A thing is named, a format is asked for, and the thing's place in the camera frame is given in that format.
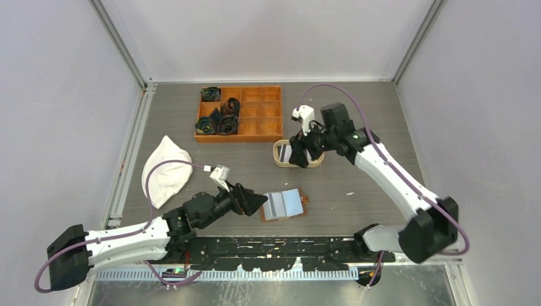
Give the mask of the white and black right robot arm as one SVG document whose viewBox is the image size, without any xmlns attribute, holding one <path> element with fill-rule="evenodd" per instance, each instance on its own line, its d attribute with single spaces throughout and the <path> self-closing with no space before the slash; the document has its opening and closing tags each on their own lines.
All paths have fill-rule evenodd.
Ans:
<svg viewBox="0 0 541 306">
<path fill-rule="evenodd" d="M 342 103 L 321 109 L 322 122 L 315 111 L 301 105 L 292 111 L 292 120 L 301 124 L 290 138 L 289 163 L 307 168 L 311 160 L 334 151 L 368 174 L 402 213 L 405 224 L 372 224 L 354 234 L 354 253 L 364 262 L 379 252 L 400 252 L 414 263 L 423 263 L 458 239 L 457 203 L 441 198 L 417 182 L 389 154 L 384 144 L 368 128 L 357 129 Z"/>
</svg>

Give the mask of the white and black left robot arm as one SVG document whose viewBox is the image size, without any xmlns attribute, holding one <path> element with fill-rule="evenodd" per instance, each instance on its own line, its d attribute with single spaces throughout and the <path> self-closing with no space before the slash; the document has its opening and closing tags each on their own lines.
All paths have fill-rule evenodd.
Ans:
<svg viewBox="0 0 541 306">
<path fill-rule="evenodd" d="M 229 212 L 251 216 L 268 197 L 242 184 L 220 187 L 216 195 L 197 193 L 180 207 L 151 221 L 132 226 L 86 231 L 81 224 L 67 228 L 47 247 L 49 291 L 75 287 L 101 270 L 136 261 L 182 261 L 186 244 Z"/>
</svg>

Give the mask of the brown leather card holder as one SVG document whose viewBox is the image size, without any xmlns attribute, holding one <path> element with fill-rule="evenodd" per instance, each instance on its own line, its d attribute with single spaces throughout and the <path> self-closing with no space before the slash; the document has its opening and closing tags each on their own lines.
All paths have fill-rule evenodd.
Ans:
<svg viewBox="0 0 541 306">
<path fill-rule="evenodd" d="M 262 222 L 277 222 L 306 215 L 309 198 L 301 189 L 265 193 L 267 201 L 260 208 Z"/>
</svg>

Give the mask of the orange wooden compartment box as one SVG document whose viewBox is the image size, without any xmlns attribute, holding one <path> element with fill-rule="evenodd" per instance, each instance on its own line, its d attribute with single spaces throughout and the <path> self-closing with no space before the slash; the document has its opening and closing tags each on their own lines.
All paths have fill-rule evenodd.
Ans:
<svg viewBox="0 0 541 306">
<path fill-rule="evenodd" d="M 194 137 L 200 143 L 275 142 L 283 137 L 279 85 L 199 90 Z"/>
</svg>

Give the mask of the aluminium frame rail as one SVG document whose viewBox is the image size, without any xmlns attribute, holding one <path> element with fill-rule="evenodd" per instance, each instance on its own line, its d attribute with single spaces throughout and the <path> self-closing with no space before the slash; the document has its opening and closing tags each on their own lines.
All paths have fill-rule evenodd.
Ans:
<svg viewBox="0 0 541 306">
<path fill-rule="evenodd" d="M 378 255 L 378 262 L 383 267 L 410 266 L 414 262 L 409 260 L 403 253 L 387 251 L 384 255 Z M 152 264 L 152 267 L 167 281 L 182 281 L 187 277 L 198 274 L 198 281 L 327 281 L 327 280 L 346 280 L 362 282 L 369 281 L 369 272 L 376 267 L 374 265 L 349 264 L 345 270 L 341 271 L 315 271 L 304 272 L 302 265 L 297 260 L 291 270 L 263 272 L 255 269 L 251 272 L 238 267 L 234 271 L 215 271 L 215 270 L 194 270 L 189 265 L 180 264 Z"/>
</svg>

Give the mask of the white card with black stripe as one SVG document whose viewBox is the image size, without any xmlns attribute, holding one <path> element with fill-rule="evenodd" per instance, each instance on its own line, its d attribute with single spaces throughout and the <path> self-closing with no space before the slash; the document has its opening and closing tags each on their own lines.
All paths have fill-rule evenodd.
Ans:
<svg viewBox="0 0 541 306">
<path fill-rule="evenodd" d="M 280 163 L 289 163 L 292 148 L 289 144 L 282 144 L 278 147 L 278 161 Z"/>
</svg>

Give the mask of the white cloth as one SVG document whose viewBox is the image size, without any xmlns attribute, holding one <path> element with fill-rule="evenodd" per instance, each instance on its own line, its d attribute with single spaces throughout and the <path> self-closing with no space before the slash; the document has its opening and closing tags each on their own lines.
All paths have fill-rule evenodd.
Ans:
<svg viewBox="0 0 541 306">
<path fill-rule="evenodd" d="M 185 163 L 167 163 L 153 171 L 149 181 L 152 205 L 160 209 L 172 196 L 176 195 L 188 182 L 193 173 L 192 158 L 168 136 L 164 136 L 160 144 L 148 157 L 142 172 L 142 189 L 145 196 L 146 180 L 150 170 L 158 163 L 168 160 L 183 160 Z"/>
</svg>

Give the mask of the beige oval tray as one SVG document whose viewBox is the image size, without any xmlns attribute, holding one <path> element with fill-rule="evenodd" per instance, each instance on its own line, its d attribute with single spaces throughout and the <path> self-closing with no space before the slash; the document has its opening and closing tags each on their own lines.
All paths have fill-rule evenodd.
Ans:
<svg viewBox="0 0 541 306">
<path fill-rule="evenodd" d="M 280 167 L 280 168 L 300 168 L 298 166 L 294 166 L 290 163 L 280 163 L 278 161 L 278 147 L 282 144 L 290 144 L 289 140 L 278 140 L 277 142 L 274 143 L 273 145 L 273 148 L 272 148 L 272 156 L 273 156 L 273 160 L 274 160 L 274 163 L 276 166 Z M 317 159 L 312 159 L 310 154 L 308 153 L 308 151 L 306 151 L 306 156 L 308 158 L 308 161 L 309 161 L 309 166 L 308 168 L 316 168 L 316 167 L 319 167 L 323 160 L 324 160 L 324 157 L 325 157 L 325 154 L 323 153 L 320 157 L 318 157 Z"/>
</svg>

